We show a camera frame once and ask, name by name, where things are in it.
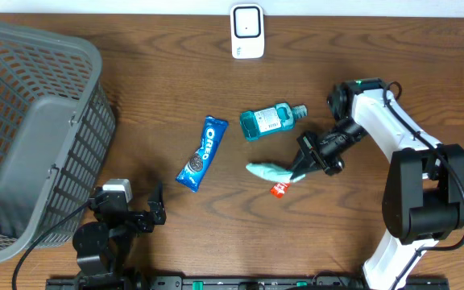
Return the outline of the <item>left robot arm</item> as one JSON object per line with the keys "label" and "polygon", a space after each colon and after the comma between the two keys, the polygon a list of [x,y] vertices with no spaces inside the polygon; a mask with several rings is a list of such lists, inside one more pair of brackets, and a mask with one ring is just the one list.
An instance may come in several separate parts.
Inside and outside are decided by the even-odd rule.
{"label": "left robot arm", "polygon": [[109,180],[89,199],[96,220],[81,226],[72,238],[81,269],[79,289],[149,289],[144,275],[125,263],[133,241],[166,222],[163,185],[158,183],[150,194],[148,210],[130,209],[131,199],[128,179]]}

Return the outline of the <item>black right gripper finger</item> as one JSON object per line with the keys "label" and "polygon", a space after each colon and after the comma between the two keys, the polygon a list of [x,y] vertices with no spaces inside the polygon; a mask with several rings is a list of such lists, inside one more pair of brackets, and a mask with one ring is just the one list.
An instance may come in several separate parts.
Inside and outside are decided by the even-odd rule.
{"label": "black right gripper finger", "polygon": [[307,167],[307,168],[291,168],[292,175],[290,177],[291,182],[298,182],[304,179],[308,174],[319,172],[321,169],[317,167]]}
{"label": "black right gripper finger", "polygon": [[292,173],[309,173],[315,171],[315,160],[307,152],[300,149],[292,161],[289,171]]}

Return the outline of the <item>blue Oreo cookie pack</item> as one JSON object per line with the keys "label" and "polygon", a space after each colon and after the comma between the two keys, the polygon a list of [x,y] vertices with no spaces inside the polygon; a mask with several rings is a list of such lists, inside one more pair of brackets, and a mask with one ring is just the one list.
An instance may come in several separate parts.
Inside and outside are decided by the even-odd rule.
{"label": "blue Oreo cookie pack", "polygon": [[219,148],[229,123],[207,116],[201,133],[200,146],[190,156],[176,181],[197,192]]}

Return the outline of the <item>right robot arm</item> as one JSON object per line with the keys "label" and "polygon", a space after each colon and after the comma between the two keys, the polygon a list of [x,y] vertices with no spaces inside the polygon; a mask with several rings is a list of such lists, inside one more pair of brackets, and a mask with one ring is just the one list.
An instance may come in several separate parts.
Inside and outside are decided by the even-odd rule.
{"label": "right robot arm", "polygon": [[316,171],[338,174],[342,153],[366,135],[387,157],[386,231],[362,266],[370,289],[401,289],[426,252],[464,246],[464,149],[422,130],[391,87],[380,78],[335,85],[327,98],[335,126],[323,135],[303,133],[290,168],[293,179]]}

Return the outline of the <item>white wet wipes pack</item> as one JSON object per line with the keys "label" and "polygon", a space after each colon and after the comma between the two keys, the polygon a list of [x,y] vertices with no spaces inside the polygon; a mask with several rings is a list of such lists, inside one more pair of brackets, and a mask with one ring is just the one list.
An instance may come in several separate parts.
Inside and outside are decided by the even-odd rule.
{"label": "white wet wipes pack", "polygon": [[246,166],[246,170],[251,174],[275,183],[296,183],[305,178],[305,175],[293,177],[293,172],[275,164],[253,164]]}

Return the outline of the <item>blue mouthwash bottle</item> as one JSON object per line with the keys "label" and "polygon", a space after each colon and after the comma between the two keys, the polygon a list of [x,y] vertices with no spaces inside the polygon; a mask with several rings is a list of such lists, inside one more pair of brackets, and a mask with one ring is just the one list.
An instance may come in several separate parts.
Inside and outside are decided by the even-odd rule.
{"label": "blue mouthwash bottle", "polygon": [[306,105],[291,107],[287,102],[282,102],[265,109],[242,112],[239,123],[245,139],[252,142],[266,135],[290,131],[297,120],[307,115]]}

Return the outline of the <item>red Nescafe stick packet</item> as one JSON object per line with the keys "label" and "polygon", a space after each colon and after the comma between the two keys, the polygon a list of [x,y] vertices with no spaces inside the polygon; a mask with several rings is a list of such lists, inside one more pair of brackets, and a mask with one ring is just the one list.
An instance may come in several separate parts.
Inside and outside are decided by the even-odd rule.
{"label": "red Nescafe stick packet", "polygon": [[282,198],[287,193],[290,186],[290,183],[276,183],[271,188],[270,193],[277,198]]}

